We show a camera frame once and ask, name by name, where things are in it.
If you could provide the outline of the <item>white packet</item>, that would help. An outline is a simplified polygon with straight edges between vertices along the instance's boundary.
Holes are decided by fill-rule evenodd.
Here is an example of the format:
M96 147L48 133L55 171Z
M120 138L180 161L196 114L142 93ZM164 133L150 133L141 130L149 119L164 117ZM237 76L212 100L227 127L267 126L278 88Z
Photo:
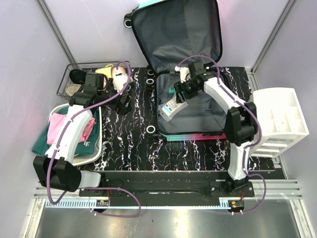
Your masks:
M176 96L174 96L168 102L159 105L159 113L166 122L169 122L178 112L187 106L187 102L178 103L176 101Z

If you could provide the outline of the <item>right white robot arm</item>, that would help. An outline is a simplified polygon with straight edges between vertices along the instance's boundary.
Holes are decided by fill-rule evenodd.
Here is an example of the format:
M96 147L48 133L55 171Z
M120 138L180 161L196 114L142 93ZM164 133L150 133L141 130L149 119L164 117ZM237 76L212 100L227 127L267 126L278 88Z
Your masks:
M198 95L199 91L211 96L225 112L224 134L230 142L228 178L222 188L229 196L237 196L248 184L247 157L255 135L258 133L257 108L236 96L220 78L220 70L212 73L199 60L187 67L177 65L175 72L180 81L175 83L177 102Z

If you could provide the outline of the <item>white drawer organizer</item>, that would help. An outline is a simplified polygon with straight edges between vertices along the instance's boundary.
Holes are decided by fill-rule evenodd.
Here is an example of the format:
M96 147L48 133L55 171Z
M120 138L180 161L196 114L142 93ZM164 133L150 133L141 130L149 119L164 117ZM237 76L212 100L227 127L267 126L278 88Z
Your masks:
M309 135L295 89L256 90L250 101L257 107L257 119L262 129L261 141L250 149L250 156L276 158Z

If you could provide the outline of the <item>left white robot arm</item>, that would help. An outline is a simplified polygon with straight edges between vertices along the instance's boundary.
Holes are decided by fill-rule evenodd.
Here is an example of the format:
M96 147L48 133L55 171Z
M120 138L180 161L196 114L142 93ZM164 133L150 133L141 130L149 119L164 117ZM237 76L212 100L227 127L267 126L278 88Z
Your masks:
M107 82L104 79L104 74L86 74L85 83L69 101L66 119L53 144L43 156L35 157L34 169L47 192L51 189L75 192L89 187L95 196L106 193L107 184L101 181L101 174L80 171L73 165L76 147L94 111L123 96L131 82L131 74L118 68L112 79Z

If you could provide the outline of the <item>pink cloth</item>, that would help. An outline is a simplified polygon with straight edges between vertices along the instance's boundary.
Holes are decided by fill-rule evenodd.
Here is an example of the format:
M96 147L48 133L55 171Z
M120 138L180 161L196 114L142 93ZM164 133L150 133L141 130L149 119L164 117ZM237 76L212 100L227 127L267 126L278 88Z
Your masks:
M50 116L50 125L47 132L48 145L52 145L53 142L55 141L65 119L66 119L66 114L53 113ZM79 143L87 141L95 124L96 124L95 118L91 118L83 130L83 133L79 139Z

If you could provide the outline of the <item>pink and teal kids suitcase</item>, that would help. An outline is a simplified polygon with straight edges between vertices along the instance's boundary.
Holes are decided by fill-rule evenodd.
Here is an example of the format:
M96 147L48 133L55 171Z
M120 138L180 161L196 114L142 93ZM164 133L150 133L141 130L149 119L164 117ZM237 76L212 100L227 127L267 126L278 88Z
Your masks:
M180 80L174 70L178 64L200 60L210 67L221 59L217 1L150 0L125 14L123 24L132 29L155 76L157 133L167 141L224 139L225 112L202 91L169 119L162 110Z

